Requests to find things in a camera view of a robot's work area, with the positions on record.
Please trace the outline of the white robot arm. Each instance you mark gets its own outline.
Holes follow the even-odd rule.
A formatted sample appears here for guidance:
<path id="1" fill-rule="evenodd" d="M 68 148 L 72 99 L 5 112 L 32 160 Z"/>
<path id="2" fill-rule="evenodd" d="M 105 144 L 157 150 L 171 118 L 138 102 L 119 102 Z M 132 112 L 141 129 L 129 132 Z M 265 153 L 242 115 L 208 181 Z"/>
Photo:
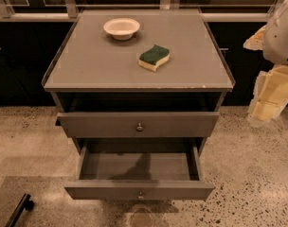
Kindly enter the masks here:
<path id="1" fill-rule="evenodd" d="M 274 64 L 269 72 L 259 72 L 248 109 L 247 120 L 259 126 L 278 118 L 288 104 L 288 0 L 243 47 L 261 50 L 263 57 Z"/>

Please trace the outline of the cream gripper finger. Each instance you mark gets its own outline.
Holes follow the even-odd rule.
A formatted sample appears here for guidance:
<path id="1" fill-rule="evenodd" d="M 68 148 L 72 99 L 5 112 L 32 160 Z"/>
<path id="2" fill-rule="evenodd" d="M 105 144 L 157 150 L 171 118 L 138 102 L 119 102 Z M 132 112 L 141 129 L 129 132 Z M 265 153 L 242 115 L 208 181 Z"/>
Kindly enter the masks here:
<path id="1" fill-rule="evenodd" d="M 265 33 L 265 26 L 262 26 L 249 39 L 247 39 L 244 42 L 243 47 L 245 49 L 253 51 L 263 50 L 264 33 Z"/>

